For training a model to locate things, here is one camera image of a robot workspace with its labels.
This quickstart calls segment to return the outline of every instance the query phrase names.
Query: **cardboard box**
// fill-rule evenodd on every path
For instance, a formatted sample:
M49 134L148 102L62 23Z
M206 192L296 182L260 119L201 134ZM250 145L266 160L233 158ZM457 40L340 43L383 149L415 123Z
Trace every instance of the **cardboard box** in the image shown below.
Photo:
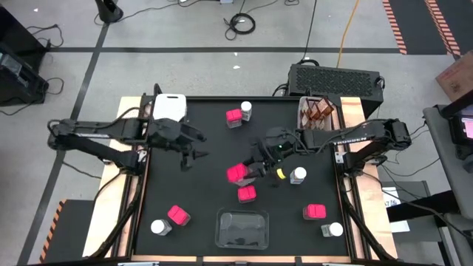
M435 78L450 100L455 101L473 89L473 50Z

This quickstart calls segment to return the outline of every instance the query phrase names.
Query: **gray floor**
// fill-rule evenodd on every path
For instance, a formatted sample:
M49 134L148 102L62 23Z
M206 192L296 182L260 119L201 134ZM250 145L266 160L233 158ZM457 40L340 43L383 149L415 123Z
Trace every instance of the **gray floor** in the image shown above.
M244 11L269 0L247 1ZM355 0L319 0L310 40L311 47L338 47ZM0 0L24 26L45 27L57 23L64 32L64 47L95 47L101 27L94 25L97 12L93 1ZM160 7L166 0L120 0L125 14L146 7ZM190 8L170 7L141 13L109 27L104 47L303 47L313 1L286 7L282 0L251 14L257 22L251 35L235 41L223 37L222 18L229 19L235 5L202 2ZM41 33L57 44L55 30ZM381 1L361 1L347 34L345 47L396 48ZM32 106L13 117L0 115L0 244L3 265L13 265L23 248L31 222L55 159L46 145L46 122L70 116L92 54L88 52L49 53L41 67L45 78L61 77L64 92L48 95L46 103ZM79 114L81 120L111 120L117 114L122 96L152 92L159 83L165 92L186 95L270 95L287 79L290 64L301 53L284 52L203 52L203 53L101 53ZM308 54L321 65L334 67L336 53ZM448 55L343 54L340 67L379 71L387 81L385 101L379 117L398 117L413 130L420 126L422 109L449 100L435 82L435 76L448 67ZM58 89L51 84L51 90ZM437 158L429 133L417 138L412 147L399 155L398 165L388 165L400 174L412 173ZM101 175L103 166L93 157L68 152L65 159L92 174ZM389 177L380 169L382 180ZM432 193L449 189L440 163L414 177L397 180L426 180ZM62 167L45 219L41 224L29 262L37 262L52 215L62 199L91 199L98 181ZM399 256L408 262L443 264L436 245L398 245Z

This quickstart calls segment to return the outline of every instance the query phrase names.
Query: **yellow cable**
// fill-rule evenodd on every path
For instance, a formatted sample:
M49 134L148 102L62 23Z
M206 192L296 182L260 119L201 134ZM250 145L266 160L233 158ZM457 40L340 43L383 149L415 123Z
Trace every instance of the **yellow cable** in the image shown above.
M345 36L348 33L348 28L350 27L350 24L352 23L353 15L355 15L355 11L359 3L360 3L360 0L356 0L355 6L353 7L353 10L352 10L352 14L350 15L350 19L348 20L347 27L345 28L345 32L343 33L343 37L341 37L340 50L338 51L337 68L340 64L341 52L343 51L343 43L345 42Z

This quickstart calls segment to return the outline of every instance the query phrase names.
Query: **orange and black striped tape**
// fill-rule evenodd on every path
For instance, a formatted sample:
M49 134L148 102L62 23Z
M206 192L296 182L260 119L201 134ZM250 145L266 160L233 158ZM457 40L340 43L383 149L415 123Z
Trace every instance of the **orange and black striped tape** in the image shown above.
M50 231L48 232L48 234L46 236L46 241L44 242L43 250L41 251L41 256L39 257L39 262L40 263L43 263L44 260L46 259L46 252L47 252L47 249L50 247L52 234L54 233L54 230L56 229L56 225L58 224L59 214L61 213L62 208L64 207L64 203L66 203L65 199L61 200L59 202L59 206L56 209L56 212L54 214L54 218L52 218L52 224L51 224L51 227L50 227Z
M394 17L394 13L392 12L391 4L389 0L383 0L383 6L386 10L387 18L389 23L391 24L391 29L394 32L394 38L396 39L396 43L398 43L399 52L403 55L407 54L406 44L401 35L401 31L399 30L398 22L396 21L396 17Z
M430 16L434 20L435 26L437 27L438 34L440 34L440 37L442 38L447 54L453 53L454 55L460 55L460 48L455 40L455 37L453 37L453 34L449 29L449 25L446 23L440 8L438 8L437 1L424 1L427 5L427 9L429 9Z

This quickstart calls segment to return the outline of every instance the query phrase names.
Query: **table leg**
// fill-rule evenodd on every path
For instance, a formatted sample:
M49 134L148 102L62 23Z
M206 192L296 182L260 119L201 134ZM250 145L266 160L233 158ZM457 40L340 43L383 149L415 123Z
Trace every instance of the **table leg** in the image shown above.
M459 210L457 200L455 199L452 191L434 194L430 197L424 197L422 199L411 201L411 203L434 209L441 214L458 212ZM408 205L407 203L401 203L399 205L387 208L387 215L390 222L398 222L405 219L433 215L433 213L431 211Z

